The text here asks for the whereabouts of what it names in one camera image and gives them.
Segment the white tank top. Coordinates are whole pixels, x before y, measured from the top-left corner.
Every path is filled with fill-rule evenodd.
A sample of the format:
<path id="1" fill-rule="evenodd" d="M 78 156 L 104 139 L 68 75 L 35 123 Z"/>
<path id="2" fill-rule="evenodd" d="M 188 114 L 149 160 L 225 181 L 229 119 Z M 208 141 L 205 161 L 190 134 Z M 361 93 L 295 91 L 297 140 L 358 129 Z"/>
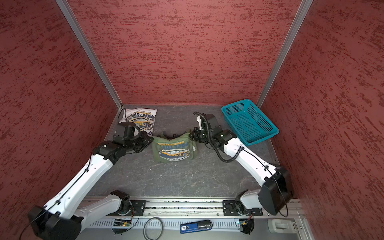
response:
<path id="1" fill-rule="evenodd" d="M 147 132 L 148 136 L 152 137 L 157 111 L 158 110 L 155 109 L 143 108 L 123 109 L 119 114 L 119 123 L 135 123 L 140 128 L 141 132 Z"/>

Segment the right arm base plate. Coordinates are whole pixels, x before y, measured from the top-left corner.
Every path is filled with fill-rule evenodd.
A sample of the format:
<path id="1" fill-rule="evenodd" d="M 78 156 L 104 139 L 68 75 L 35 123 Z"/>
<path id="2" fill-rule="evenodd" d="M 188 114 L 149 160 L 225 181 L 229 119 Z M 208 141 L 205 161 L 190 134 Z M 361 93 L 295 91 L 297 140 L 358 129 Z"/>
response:
<path id="1" fill-rule="evenodd" d="M 263 216 L 263 210 L 261 208 L 247 209 L 240 201 L 224 200 L 223 212 L 224 216 L 239 216 L 239 217 L 260 217 Z"/>

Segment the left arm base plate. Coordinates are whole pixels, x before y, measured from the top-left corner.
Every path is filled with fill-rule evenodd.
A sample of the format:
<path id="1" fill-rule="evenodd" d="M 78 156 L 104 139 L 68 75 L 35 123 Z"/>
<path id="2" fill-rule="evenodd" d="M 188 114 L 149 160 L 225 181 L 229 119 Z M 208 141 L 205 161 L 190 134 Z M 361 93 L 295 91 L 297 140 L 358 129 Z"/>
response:
<path id="1" fill-rule="evenodd" d="M 130 200 L 134 216 L 143 216 L 146 208 L 146 200 Z"/>

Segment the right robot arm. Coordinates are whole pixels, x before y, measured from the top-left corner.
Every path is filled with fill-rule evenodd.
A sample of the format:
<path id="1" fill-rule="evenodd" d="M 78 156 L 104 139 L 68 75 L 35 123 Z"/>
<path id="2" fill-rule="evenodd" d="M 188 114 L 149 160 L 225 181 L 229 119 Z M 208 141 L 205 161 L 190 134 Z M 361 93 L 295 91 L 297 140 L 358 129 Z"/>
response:
<path id="1" fill-rule="evenodd" d="M 276 216 L 293 198 L 291 174 L 282 166 L 269 164 L 247 148 L 234 133 L 224 130 L 214 134 L 213 130 L 194 128 L 190 134 L 194 142 L 210 145 L 224 163 L 238 162 L 260 186 L 257 190 L 246 190 L 236 198 L 235 206 L 240 214 L 252 209 L 264 209 Z"/>

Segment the green tank top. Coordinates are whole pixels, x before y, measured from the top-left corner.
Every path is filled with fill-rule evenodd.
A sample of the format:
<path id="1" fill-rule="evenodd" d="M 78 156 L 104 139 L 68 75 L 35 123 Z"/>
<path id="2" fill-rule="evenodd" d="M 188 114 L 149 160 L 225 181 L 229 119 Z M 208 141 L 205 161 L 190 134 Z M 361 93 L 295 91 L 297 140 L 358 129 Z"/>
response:
<path id="1" fill-rule="evenodd" d="M 170 137 L 165 132 L 161 132 L 159 136 L 154 136 L 151 144 L 154 161 L 171 163 L 196 159 L 199 155 L 198 148 L 189 135 L 189 132 L 184 132 Z"/>

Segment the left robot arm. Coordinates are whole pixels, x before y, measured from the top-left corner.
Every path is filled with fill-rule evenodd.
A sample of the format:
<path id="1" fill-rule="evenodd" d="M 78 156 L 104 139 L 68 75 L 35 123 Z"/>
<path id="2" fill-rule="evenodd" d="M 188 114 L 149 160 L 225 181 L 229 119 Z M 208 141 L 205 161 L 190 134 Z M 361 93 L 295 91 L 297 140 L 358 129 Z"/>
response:
<path id="1" fill-rule="evenodd" d="M 101 143 L 93 150 L 86 165 L 55 197 L 43 207 L 34 206 L 29 211 L 28 219 L 34 234 L 42 240 L 74 240 L 85 228 L 111 213 L 133 217 L 130 196 L 118 190 L 84 210 L 78 207 L 121 157 L 142 152 L 153 140 L 147 132 L 141 132 L 132 138 L 115 136 L 112 141 Z"/>

